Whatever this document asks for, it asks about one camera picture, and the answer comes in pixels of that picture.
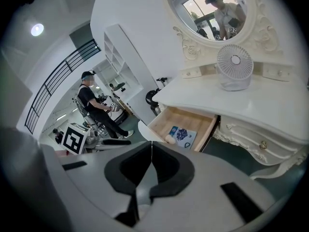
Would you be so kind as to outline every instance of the white vanity table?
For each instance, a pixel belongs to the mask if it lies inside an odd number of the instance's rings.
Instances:
[[[164,0],[181,39],[186,69],[153,97],[162,112],[148,126],[140,121],[139,130],[147,140],[161,142],[172,126],[197,131],[191,150],[198,152],[213,136],[244,148],[267,166],[252,179],[275,178],[307,157],[309,92],[284,58],[264,12],[267,4],[246,1],[247,19],[239,35],[216,42],[188,28],[175,12],[174,1]],[[247,89],[225,91],[215,74],[216,55],[229,43],[244,47],[254,61]]]

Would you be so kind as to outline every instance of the oval mirror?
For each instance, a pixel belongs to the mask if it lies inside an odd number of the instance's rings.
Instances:
[[[245,0],[170,0],[173,11],[193,32],[209,40],[228,40],[243,28]]]

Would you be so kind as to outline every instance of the ornate mirror frame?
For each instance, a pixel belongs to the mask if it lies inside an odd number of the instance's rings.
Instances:
[[[265,13],[262,0],[246,0],[247,19],[241,32],[228,41],[206,40],[193,32],[178,17],[171,0],[163,0],[164,5],[173,20],[177,35],[183,45],[185,67],[199,67],[215,64],[217,53],[226,44],[237,44],[245,48],[254,62],[287,65],[283,51],[279,45],[279,38],[272,23]]]

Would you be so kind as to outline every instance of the white desk fan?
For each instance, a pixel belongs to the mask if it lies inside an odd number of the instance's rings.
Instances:
[[[253,72],[253,60],[249,53],[236,44],[222,47],[217,56],[216,71],[222,87],[228,91],[249,86]]]

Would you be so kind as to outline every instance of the black metal railing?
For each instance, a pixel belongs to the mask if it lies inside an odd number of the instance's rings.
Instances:
[[[90,40],[81,47],[72,52],[64,59],[45,80],[39,92],[37,93],[31,108],[28,112],[25,126],[33,134],[38,119],[46,106],[48,100],[53,95],[59,85],[70,75],[78,66],[87,59],[100,52],[101,49],[95,42]]]

